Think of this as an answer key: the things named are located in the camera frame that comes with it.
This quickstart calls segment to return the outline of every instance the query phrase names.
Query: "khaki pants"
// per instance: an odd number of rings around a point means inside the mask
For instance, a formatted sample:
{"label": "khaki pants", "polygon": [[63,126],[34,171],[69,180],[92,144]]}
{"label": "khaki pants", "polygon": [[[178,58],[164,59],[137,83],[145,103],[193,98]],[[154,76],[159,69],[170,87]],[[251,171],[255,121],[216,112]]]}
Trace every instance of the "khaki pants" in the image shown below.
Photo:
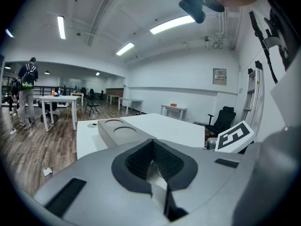
{"label": "khaki pants", "polygon": [[25,125],[25,110],[27,110],[28,117],[31,122],[34,122],[33,110],[33,89],[25,89],[20,91],[20,123]]}

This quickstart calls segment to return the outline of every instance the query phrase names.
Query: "white desk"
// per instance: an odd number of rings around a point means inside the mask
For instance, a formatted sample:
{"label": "white desk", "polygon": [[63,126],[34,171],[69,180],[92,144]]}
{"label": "white desk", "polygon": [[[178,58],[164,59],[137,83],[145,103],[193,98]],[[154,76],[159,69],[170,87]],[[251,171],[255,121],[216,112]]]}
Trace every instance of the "white desk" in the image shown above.
{"label": "white desk", "polygon": [[[159,114],[146,114],[122,117],[138,129],[156,137],[190,147],[204,147],[205,127],[179,121]],[[77,130],[77,158],[107,149],[98,133],[98,127],[88,128],[95,121],[79,121]]]}
{"label": "white desk", "polygon": [[118,99],[118,110],[120,111],[120,101],[121,100],[127,100],[127,101],[136,101],[136,102],[141,102],[141,106],[140,106],[140,113],[142,113],[142,107],[143,107],[143,100],[133,100],[133,99],[127,99],[127,98],[120,98]]}
{"label": "white desk", "polygon": [[119,96],[115,96],[115,95],[107,95],[107,103],[108,103],[108,97],[111,97],[111,103],[110,104],[112,104],[112,97],[118,97],[119,98]]}
{"label": "white desk", "polygon": [[84,93],[80,92],[72,92],[70,93],[71,96],[81,96],[81,106],[84,106]]}
{"label": "white desk", "polygon": [[50,115],[51,115],[51,123],[54,124],[53,120],[53,111],[52,111],[52,102],[70,102],[72,104],[72,122],[73,122],[73,129],[76,130],[76,124],[77,123],[77,115],[76,115],[76,100],[80,98],[79,96],[60,96],[60,97],[54,97],[54,96],[43,96],[40,97],[40,100],[42,101],[42,111],[43,111],[43,117],[44,117],[44,124],[45,129],[48,132],[48,124],[46,119],[46,112],[45,112],[45,102],[50,103]]}
{"label": "white desk", "polygon": [[162,105],[161,106],[161,114],[163,113],[163,107],[165,107],[166,110],[167,110],[166,116],[168,115],[168,111],[178,111],[178,112],[180,112],[180,120],[182,120],[183,111],[187,111],[187,108],[174,107],[174,106],[170,106],[170,105]]}

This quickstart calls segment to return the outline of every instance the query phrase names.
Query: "ceiling light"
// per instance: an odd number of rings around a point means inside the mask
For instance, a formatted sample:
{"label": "ceiling light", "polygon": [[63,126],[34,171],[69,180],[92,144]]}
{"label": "ceiling light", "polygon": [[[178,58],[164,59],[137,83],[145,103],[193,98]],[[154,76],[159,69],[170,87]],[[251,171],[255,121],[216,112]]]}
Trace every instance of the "ceiling light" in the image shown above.
{"label": "ceiling light", "polygon": [[119,50],[116,54],[118,56],[124,54],[125,52],[127,52],[128,50],[130,50],[132,47],[134,47],[134,44],[129,43],[128,45],[126,45],[125,47],[123,47],[121,50]]}
{"label": "ceiling light", "polygon": [[9,37],[13,38],[14,36],[10,33],[8,29],[5,30],[5,32],[8,34]]}
{"label": "ceiling light", "polygon": [[193,22],[195,22],[195,21],[191,16],[180,17],[180,18],[168,21],[164,24],[161,24],[161,25],[151,29],[150,32],[152,34],[157,34],[157,33],[160,33],[164,30],[174,28],[176,26],[180,26],[180,25],[183,25],[183,24],[193,23]]}
{"label": "ceiling light", "polygon": [[60,36],[62,40],[66,39],[65,36],[65,28],[64,28],[64,17],[58,16],[57,17],[58,29],[60,31]]}

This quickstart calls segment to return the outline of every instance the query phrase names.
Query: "white paper on floor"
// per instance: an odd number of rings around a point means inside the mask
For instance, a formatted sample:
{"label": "white paper on floor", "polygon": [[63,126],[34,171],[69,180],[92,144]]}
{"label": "white paper on floor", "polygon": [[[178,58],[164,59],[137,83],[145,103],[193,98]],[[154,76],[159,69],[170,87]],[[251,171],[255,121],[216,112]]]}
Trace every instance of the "white paper on floor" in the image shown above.
{"label": "white paper on floor", "polygon": [[43,170],[44,176],[48,176],[50,173],[52,173],[52,170],[50,168],[47,168],[46,170]]}

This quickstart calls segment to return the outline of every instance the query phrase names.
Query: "ladder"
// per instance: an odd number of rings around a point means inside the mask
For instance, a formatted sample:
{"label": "ladder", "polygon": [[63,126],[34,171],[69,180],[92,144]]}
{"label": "ladder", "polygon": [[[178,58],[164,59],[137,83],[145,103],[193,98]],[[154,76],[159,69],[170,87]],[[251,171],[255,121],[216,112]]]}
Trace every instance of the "ladder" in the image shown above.
{"label": "ladder", "polygon": [[259,61],[256,61],[255,70],[249,69],[248,75],[248,86],[242,120],[245,121],[252,128],[253,126],[255,126],[255,112],[256,109],[258,109],[259,107],[261,108],[259,114],[260,117],[262,117],[264,98],[264,77],[262,64]]}

